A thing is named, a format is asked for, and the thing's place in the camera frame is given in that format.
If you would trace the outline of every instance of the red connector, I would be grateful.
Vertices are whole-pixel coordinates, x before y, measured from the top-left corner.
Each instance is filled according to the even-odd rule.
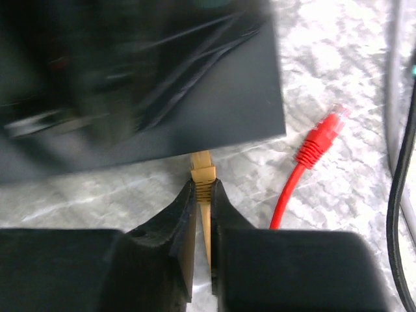
[[[312,169],[322,155],[329,150],[332,142],[344,127],[348,115],[349,113],[344,107],[336,105],[329,115],[321,120],[306,136],[304,144],[295,158],[298,164],[287,180],[274,209],[270,229],[279,228],[287,202],[300,177],[305,172],[305,169]]]

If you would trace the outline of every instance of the gray cable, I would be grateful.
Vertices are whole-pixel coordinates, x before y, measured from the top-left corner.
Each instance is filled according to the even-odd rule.
[[[387,153],[389,157],[390,172],[393,175],[396,170],[398,154],[400,151],[400,92],[401,80],[400,48],[404,32],[405,13],[407,0],[392,1],[395,4],[392,15],[391,47],[387,60],[387,73],[385,82],[385,137],[387,141]],[[407,223],[413,243],[416,242],[416,213],[410,202],[409,189],[405,186],[400,201],[404,220]]]

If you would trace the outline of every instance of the red ethernet cable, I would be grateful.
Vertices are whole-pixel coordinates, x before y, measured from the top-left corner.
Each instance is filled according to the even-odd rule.
[[[321,120],[306,136],[304,144],[296,156],[298,164],[294,167],[291,176],[287,180],[274,209],[270,229],[278,229],[280,227],[287,202],[300,177],[306,169],[312,169],[322,155],[329,150],[332,142],[344,127],[348,115],[349,113],[344,107],[336,105],[329,115]]]

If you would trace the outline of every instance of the gray stone countertop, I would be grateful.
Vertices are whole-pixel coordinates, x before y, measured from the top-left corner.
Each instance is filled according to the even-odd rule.
[[[348,230],[370,245],[392,311],[403,311],[391,278],[385,212],[391,185],[383,130],[383,78],[389,0],[280,0],[277,14],[287,137],[214,150],[217,175],[232,204],[266,228],[306,133],[342,103],[350,119],[333,148],[307,172],[282,227]],[[403,62],[415,42],[416,5],[408,11]],[[404,101],[403,111],[408,107]],[[416,157],[408,174],[416,206]],[[0,188],[0,226],[130,230],[168,205],[189,178],[188,156]],[[402,224],[402,253],[416,298],[415,252]],[[216,311],[198,226],[193,302]]]

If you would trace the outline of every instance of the yellow cable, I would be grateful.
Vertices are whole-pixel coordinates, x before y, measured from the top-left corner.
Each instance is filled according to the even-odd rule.
[[[203,237],[211,267],[211,187],[216,179],[216,170],[209,151],[199,151],[190,156],[192,180],[196,185],[196,198],[202,215]]]

